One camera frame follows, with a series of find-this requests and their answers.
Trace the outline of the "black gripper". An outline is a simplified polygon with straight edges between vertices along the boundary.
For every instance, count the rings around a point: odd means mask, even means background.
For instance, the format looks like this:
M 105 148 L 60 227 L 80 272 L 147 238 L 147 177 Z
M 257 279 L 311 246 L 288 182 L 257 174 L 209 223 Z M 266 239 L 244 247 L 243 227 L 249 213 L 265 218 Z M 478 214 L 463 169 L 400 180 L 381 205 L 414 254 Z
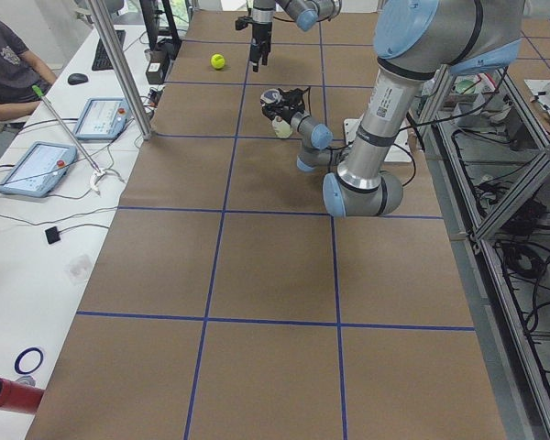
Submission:
M 252 27 L 250 45 L 250 65 L 253 72 L 259 71 L 259 63 L 267 65 L 271 52 L 272 21 L 257 21 L 251 16 L 240 16 L 235 21 L 235 29 Z
M 285 120 L 291 120 L 296 113 L 303 113 L 306 109 L 304 96 L 310 94 L 310 88 L 301 89 L 295 88 L 292 90 L 285 91 L 289 93 L 289 104 L 285 108 L 283 113 L 283 118 Z

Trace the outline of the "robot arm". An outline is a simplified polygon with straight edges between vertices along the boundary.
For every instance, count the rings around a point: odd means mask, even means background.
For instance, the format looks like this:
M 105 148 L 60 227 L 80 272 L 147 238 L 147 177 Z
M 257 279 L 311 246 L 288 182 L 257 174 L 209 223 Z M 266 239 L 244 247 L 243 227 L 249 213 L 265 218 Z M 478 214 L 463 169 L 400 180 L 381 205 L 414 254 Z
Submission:
M 306 112 L 303 91 L 263 93 L 264 116 L 302 136 L 299 169 L 332 160 L 335 171 L 323 182 L 330 215 L 385 215 L 400 205 L 402 184 L 381 166 L 421 85 L 442 65 L 454 76 L 510 65 L 521 46 L 523 9 L 522 1 L 389 1 L 373 39 L 376 83 L 354 141 L 342 152 L 329 150 L 332 134 Z
M 317 22 L 331 20 L 341 11 L 342 2 L 336 0 L 254 1 L 245 16 L 235 21 L 235 30 L 252 29 L 248 63 L 253 72 L 267 65 L 271 51 L 272 22 L 279 6 L 300 30 L 308 31 Z

